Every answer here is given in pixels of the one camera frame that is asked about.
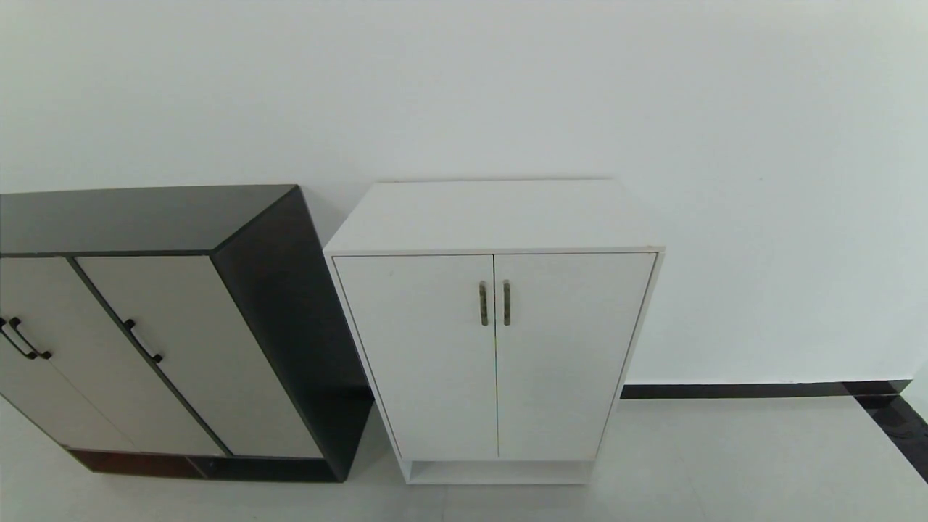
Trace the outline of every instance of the cabinet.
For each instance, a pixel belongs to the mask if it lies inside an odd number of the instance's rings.
[[[372,399],[299,188],[0,198],[0,394],[65,450],[345,479]]]
[[[368,192],[326,255],[408,482],[587,480],[664,255],[644,214],[602,180]]]

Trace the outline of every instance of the cabinet door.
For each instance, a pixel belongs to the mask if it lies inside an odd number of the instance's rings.
[[[321,457],[206,256],[78,260],[187,402],[236,455]],[[299,346],[294,349],[311,349]]]
[[[3,318],[11,319],[0,307]],[[10,340],[18,342],[8,326]],[[84,450],[135,451],[129,440],[84,398],[51,362],[26,359],[0,335],[0,395],[16,406],[58,444]]]
[[[335,266],[403,459],[495,459],[492,256],[336,257]]]
[[[3,259],[5,316],[141,451],[221,454],[61,257]]]
[[[654,257],[495,256],[501,459],[596,457]]]

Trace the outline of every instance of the white cabinet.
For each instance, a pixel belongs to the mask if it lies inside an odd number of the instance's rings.
[[[325,252],[410,483],[583,483],[663,257],[611,181],[375,185]]]
[[[596,458],[655,256],[495,256],[501,459]]]
[[[400,454],[495,459],[493,257],[344,257],[337,267]]]

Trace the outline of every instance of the metal handle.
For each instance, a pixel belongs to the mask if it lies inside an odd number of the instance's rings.
[[[145,352],[145,355],[147,355],[149,359],[153,360],[155,364],[158,364],[159,362],[164,360],[164,357],[162,357],[161,354],[151,355],[151,352],[149,352],[148,348],[146,348],[145,345],[142,344],[142,341],[138,338],[138,335],[136,335],[135,332],[132,331],[132,329],[135,327],[134,320],[127,319],[122,323],[122,325],[125,326],[125,329],[129,331],[129,333],[132,335],[132,338],[135,339],[138,345],[142,346],[142,351]]]
[[[512,324],[512,317],[509,313],[509,303],[512,299],[509,297],[509,280],[503,281],[503,326]]]
[[[20,350],[20,349],[19,349],[19,345],[17,345],[16,343],[14,343],[13,340],[9,338],[9,335],[6,335],[6,332],[3,331],[3,327],[4,327],[4,326],[6,326],[6,321],[0,319],[0,334],[2,334],[2,335],[4,336],[4,339],[6,339],[6,341],[7,341],[8,343],[10,343],[11,345],[13,345],[14,348],[16,348],[16,351],[18,351],[20,355],[22,355],[24,358],[26,358],[26,359],[28,359],[28,360],[33,360],[33,359],[39,357],[39,354],[35,353],[35,351],[32,351],[32,352],[30,352],[30,353],[27,354],[26,352]]]
[[[486,317],[486,281],[480,281],[480,323],[483,326],[490,324],[490,319]]]
[[[22,342],[25,343],[26,346],[28,346],[29,349],[32,350],[33,353],[38,354],[38,356],[41,357],[42,359],[51,359],[52,352],[48,352],[48,351],[40,352],[39,350],[35,349],[35,346],[33,346],[32,343],[29,342],[29,339],[26,339],[26,336],[23,335],[22,332],[19,331],[17,327],[20,326],[21,324],[22,324],[22,321],[19,320],[18,317],[15,317],[9,320],[9,327],[13,329],[13,332],[16,332],[16,335],[18,335],[19,338],[22,339]]]

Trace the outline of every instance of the wall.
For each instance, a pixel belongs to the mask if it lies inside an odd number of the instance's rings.
[[[928,4],[0,5],[0,190],[614,176],[667,259],[630,383],[928,357]]]
[[[928,364],[922,366],[912,382],[902,390],[902,397],[922,419],[928,419]]]

